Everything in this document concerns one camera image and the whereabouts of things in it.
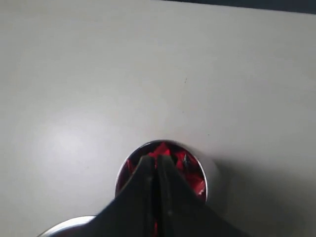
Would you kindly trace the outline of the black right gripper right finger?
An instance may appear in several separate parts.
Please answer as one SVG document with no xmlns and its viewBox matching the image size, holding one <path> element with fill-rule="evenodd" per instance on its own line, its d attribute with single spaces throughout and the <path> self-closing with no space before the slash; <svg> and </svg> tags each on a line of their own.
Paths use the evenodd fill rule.
<svg viewBox="0 0 316 237">
<path fill-rule="evenodd" d="M 245 237 L 201 201 L 169 156 L 157 158 L 160 187 L 160 237 Z"/>
</svg>

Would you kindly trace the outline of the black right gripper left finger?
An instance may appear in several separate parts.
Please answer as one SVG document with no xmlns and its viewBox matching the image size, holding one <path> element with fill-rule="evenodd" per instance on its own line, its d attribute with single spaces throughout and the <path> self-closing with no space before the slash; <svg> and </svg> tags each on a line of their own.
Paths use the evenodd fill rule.
<svg viewBox="0 0 316 237">
<path fill-rule="evenodd" d="M 141 157 L 133 175 L 115 199 L 75 237 L 153 237 L 152 183 L 155 160 Z"/>
</svg>

